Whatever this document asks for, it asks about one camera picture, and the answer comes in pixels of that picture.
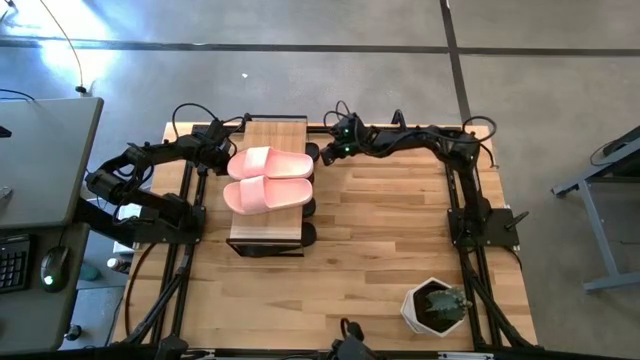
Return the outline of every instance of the hexagonal planter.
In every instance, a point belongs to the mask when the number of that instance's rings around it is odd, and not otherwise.
[[[433,291],[450,288],[451,285],[432,277],[407,293],[407,296],[404,298],[404,303],[402,303],[401,312],[404,320],[413,332],[417,334],[435,334],[440,337],[445,337],[462,324],[464,319],[457,322],[451,320],[433,321],[425,315],[427,307],[425,304],[427,301],[426,296]]]

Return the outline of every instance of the pink slipper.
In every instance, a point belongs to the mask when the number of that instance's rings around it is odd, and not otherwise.
[[[253,147],[232,157],[227,172],[235,180],[260,175],[272,179],[307,178],[313,174],[313,159],[270,146]]]
[[[271,180],[256,176],[225,186],[224,201],[241,215],[262,214],[308,203],[313,187],[307,179]]]

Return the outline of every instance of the black floor stripe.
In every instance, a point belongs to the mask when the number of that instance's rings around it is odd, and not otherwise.
[[[640,49],[551,49],[551,48],[482,48],[460,47],[461,55],[500,56],[640,56]]]
[[[40,48],[49,41],[62,38],[29,37],[1,38],[0,47]],[[288,45],[288,44],[191,44],[117,40],[73,39],[76,49],[141,50],[141,51],[256,51],[256,52],[318,52],[318,53],[390,53],[390,54],[446,54],[446,46],[395,45]]]
[[[47,41],[64,38],[44,36],[0,37],[0,47],[41,48]],[[72,39],[77,49],[86,50],[140,50],[140,51],[256,51],[256,52],[349,52],[390,54],[447,54],[448,46],[411,45],[310,45],[310,44],[214,44],[164,43],[121,40]],[[497,56],[576,56],[576,57],[640,57],[640,49],[559,49],[559,48],[492,48],[455,47],[459,55]]]
[[[451,60],[451,71],[453,73],[453,86],[456,90],[460,117],[464,121],[471,117],[471,110],[469,109],[467,90],[464,87],[462,65],[460,64],[460,56],[458,54],[458,44],[456,41],[455,31],[453,30],[453,20],[451,19],[451,11],[447,0],[440,0],[440,9],[442,10],[442,20],[444,21],[447,46],[449,47],[449,58]]]

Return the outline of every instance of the succulent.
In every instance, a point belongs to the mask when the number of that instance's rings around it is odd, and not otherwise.
[[[462,290],[450,288],[437,290],[427,295],[428,313],[435,313],[440,320],[460,321],[464,318],[467,308],[472,306],[464,297]]]

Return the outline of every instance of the wooden platform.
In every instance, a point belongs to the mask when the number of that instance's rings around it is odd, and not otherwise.
[[[179,124],[180,133],[193,124]],[[486,127],[469,126],[478,137]],[[165,137],[173,138],[170,125]],[[234,136],[240,142],[242,135]],[[324,146],[328,135],[309,135]],[[494,207],[504,204],[500,178],[481,153],[480,178]],[[178,192],[183,163],[156,168],[153,191]],[[197,176],[193,176],[190,201]],[[313,223],[318,241],[304,258],[239,257],[224,242],[233,215],[222,200],[228,177],[210,176],[204,203],[207,230],[196,249],[181,337],[193,347],[326,349],[340,337],[343,316],[360,322],[366,343],[385,350],[469,350],[468,321],[445,338],[416,335],[404,323],[405,293],[435,276],[462,286],[458,256],[449,242],[444,166],[426,149],[385,159],[356,156],[316,164]],[[131,299],[131,325],[158,295],[166,246],[141,267]],[[514,326],[535,343],[524,283],[512,254],[488,248],[494,296]],[[168,332],[173,303],[165,321]],[[483,333],[489,339],[484,308]],[[123,311],[114,340],[124,337]]]
[[[245,135],[236,142],[238,151],[256,146],[304,154],[307,140],[306,121],[252,121]],[[260,215],[233,214],[230,238],[233,239],[295,239],[299,240],[302,206]]]

